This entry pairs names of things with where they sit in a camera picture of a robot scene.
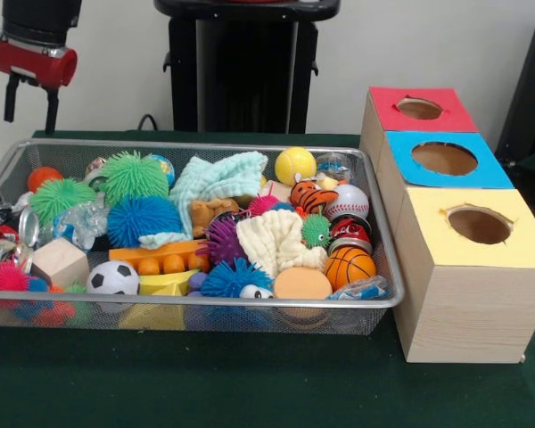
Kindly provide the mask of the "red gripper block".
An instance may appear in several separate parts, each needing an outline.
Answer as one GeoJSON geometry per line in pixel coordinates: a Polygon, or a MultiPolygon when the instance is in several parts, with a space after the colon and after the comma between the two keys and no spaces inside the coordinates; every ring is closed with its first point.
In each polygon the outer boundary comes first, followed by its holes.
{"type": "Polygon", "coordinates": [[[10,74],[5,89],[4,121],[14,121],[16,94],[20,84],[18,75],[21,75],[33,79],[39,86],[55,88],[46,89],[45,133],[53,134],[59,107],[58,88],[70,84],[77,63],[78,56],[73,49],[66,46],[52,48],[32,45],[8,37],[0,29],[0,71],[10,74]]]}

